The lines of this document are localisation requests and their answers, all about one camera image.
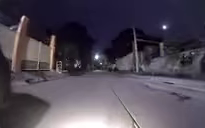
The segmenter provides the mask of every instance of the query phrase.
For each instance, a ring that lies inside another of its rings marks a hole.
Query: utility pole
[[[139,55],[138,55],[138,45],[137,45],[137,37],[136,37],[136,31],[135,31],[135,27],[132,28],[133,30],[133,37],[134,37],[134,41],[133,41],[133,54],[134,54],[134,60],[135,60],[135,72],[138,73],[139,72]]]

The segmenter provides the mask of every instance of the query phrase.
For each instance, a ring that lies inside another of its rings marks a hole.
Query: fence
[[[51,38],[51,45],[47,46],[27,36],[28,26],[24,22],[28,22],[26,17],[22,17],[16,32],[0,24],[0,47],[11,62],[12,70],[52,70],[55,36]]]

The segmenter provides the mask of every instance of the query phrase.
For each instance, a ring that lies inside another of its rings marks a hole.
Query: street
[[[97,72],[13,90],[50,104],[37,128],[130,128],[124,106],[141,128],[205,128],[200,81]]]

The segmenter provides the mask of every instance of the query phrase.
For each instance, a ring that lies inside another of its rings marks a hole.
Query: pillar
[[[50,70],[53,71],[54,64],[55,64],[55,42],[56,42],[56,36],[51,36],[51,42],[50,42]]]
[[[14,40],[14,47],[13,47],[13,54],[12,54],[12,65],[11,70],[13,72],[20,72],[21,71],[21,62],[23,57],[23,48],[25,47],[24,44],[28,43],[27,40],[27,27],[28,27],[29,19],[26,16],[22,16],[20,20],[19,27],[17,29],[15,40]]]
[[[163,43],[160,43],[159,44],[160,46],[160,56],[164,56],[164,44]]]

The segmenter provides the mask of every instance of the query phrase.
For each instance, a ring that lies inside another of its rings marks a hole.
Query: sidewalk
[[[161,76],[139,76],[135,74],[131,74],[130,76],[139,79],[141,82],[149,86],[159,89],[166,89],[165,87],[174,87],[183,88],[191,91],[205,92],[205,81]]]

